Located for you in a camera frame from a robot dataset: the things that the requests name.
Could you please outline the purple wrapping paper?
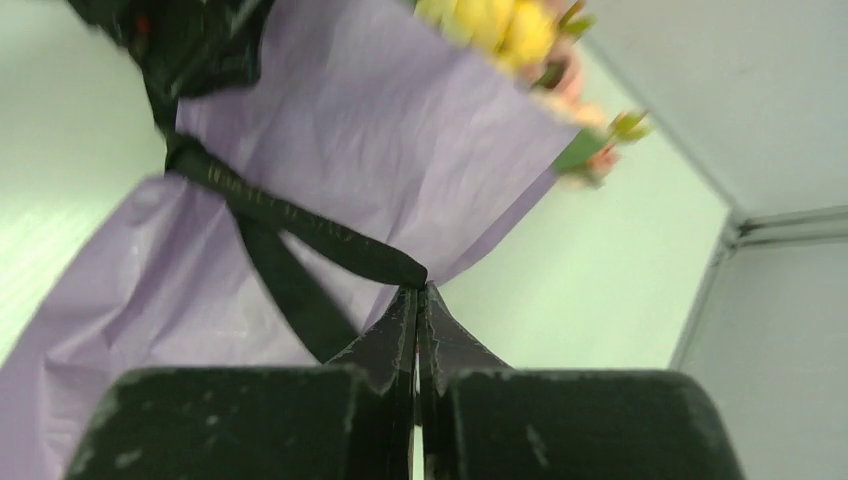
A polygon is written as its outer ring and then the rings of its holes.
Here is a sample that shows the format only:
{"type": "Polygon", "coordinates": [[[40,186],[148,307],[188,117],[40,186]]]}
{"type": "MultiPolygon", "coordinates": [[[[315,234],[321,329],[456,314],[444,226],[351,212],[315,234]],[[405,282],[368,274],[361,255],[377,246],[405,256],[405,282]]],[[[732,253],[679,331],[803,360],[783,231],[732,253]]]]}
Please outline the purple wrapping paper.
{"type": "MultiPolygon", "coordinates": [[[[181,130],[245,179],[397,248],[442,283],[489,253],[582,158],[575,124],[397,1],[278,1],[246,90],[181,130]]],[[[309,365],[222,199],[138,185],[81,248],[1,370],[1,475],[57,479],[124,371],[309,365]]]]}

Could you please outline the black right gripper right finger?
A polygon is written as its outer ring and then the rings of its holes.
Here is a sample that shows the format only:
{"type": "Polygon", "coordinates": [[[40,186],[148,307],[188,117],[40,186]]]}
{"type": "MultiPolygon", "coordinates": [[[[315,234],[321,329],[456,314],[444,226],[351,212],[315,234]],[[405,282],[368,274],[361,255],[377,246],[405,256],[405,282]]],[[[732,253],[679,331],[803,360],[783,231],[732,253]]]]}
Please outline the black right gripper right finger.
{"type": "Polygon", "coordinates": [[[429,479],[739,479],[720,415],[670,370],[517,369],[420,294],[429,479]]]}

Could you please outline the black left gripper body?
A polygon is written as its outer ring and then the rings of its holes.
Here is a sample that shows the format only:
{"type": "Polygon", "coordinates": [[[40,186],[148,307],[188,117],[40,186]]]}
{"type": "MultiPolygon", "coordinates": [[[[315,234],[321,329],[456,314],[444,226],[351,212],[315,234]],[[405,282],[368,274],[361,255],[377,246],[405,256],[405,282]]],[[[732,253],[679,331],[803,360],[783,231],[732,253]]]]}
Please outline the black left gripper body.
{"type": "Polygon", "coordinates": [[[125,49],[163,100],[255,84],[269,0],[70,0],[125,49]]]}

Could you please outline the pink and yellow flower bouquet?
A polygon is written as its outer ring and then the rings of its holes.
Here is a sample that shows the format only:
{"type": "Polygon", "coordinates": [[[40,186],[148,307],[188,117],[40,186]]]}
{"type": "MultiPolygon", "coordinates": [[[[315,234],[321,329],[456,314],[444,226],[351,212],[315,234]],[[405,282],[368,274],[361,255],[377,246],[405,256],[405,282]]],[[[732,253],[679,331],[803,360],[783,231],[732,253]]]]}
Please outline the pink and yellow flower bouquet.
{"type": "Polygon", "coordinates": [[[552,115],[603,142],[582,162],[557,160],[553,170],[577,187],[598,188],[619,161],[618,147],[648,136],[647,112],[608,118],[583,99],[577,41],[596,18],[582,1],[414,1],[415,16],[458,47],[471,48],[525,88],[552,115]]]}

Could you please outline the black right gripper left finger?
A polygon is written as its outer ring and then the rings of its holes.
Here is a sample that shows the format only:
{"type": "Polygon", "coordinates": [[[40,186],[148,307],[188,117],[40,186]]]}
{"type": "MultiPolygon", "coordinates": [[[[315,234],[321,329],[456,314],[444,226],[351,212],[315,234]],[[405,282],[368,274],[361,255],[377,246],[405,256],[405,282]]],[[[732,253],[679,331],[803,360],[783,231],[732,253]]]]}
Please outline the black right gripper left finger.
{"type": "Polygon", "coordinates": [[[134,370],[102,396],[69,479],[409,479],[418,298],[314,367],[134,370]]]}

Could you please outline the black ribbon gold lettering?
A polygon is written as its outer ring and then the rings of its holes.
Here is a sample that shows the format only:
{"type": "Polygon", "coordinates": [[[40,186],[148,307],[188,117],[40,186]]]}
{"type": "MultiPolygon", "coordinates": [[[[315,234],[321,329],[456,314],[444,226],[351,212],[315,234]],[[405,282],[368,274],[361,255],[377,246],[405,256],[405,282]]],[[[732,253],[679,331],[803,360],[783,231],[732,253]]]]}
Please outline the black ribbon gold lettering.
{"type": "Polygon", "coordinates": [[[326,363],[359,334],[341,308],[281,239],[287,233],[348,272],[380,284],[419,290],[427,269],[404,252],[279,199],[250,184],[193,136],[177,132],[177,101],[144,81],[167,144],[165,169],[221,197],[245,251],[275,305],[309,353],[326,363]]]}

